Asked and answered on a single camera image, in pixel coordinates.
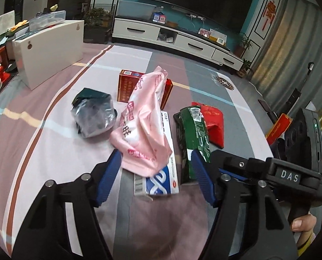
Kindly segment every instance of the white tv cabinet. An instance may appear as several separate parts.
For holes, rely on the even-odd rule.
[[[164,29],[173,32],[172,43],[157,39],[160,30]],[[240,58],[214,42],[151,21],[117,17],[115,18],[112,36],[115,38],[131,39],[172,48],[203,58],[218,65],[227,65],[235,70],[239,70],[243,64],[243,61]]]

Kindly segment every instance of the drawer handle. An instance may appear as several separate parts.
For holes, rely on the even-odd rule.
[[[230,61],[230,60],[228,60],[226,58],[224,58],[224,60],[227,61],[227,62],[229,62],[229,63],[231,63],[231,64],[234,64],[234,62],[232,62],[232,61]]]
[[[192,44],[190,44],[190,43],[187,43],[189,46],[191,46],[191,47],[194,47],[194,48],[196,48],[196,49],[198,49],[198,50],[203,50],[203,48],[201,48],[201,47],[197,47],[197,46],[195,46],[195,45],[192,45]]]
[[[134,28],[127,28],[127,30],[130,30],[130,31],[137,31],[137,32],[145,32],[145,30],[141,30],[141,29],[134,29]]]

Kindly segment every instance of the red and yellow box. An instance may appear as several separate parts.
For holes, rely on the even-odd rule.
[[[142,72],[121,70],[118,83],[118,101],[128,102],[134,87],[143,75]]]
[[[168,98],[169,98],[169,95],[170,95],[172,89],[173,89],[172,80],[167,78],[166,86],[164,87],[164,93],[163,93],[163,97],[162,97],[162,101],[161,101],[161,109],[162,110],[164,109],[164,107],[168,101]]]
[[[268,144],[271,145],[272,143],[274,143],[275,140],[277,140],[281,136],[281,134],[287,130],[291,122],[292,119],[285,113],[283,113],[265,137]]]

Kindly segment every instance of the pink plastic package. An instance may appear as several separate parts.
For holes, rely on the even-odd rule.
[[[111,144],[123,153],[122,168],[152,177],[168,163],[172,150],[163,132],[160,104],[167,72],[157,67],[136,84]]]

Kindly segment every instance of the green package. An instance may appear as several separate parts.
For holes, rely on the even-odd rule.
[[[198,149],[204,160],[209,162],[209,136],[200,106],[183,108],[173,118],[176,123],[176,138],[182,157],[180,183],[183,184],[196,179],[191,165],[191,153],[194,149]]]

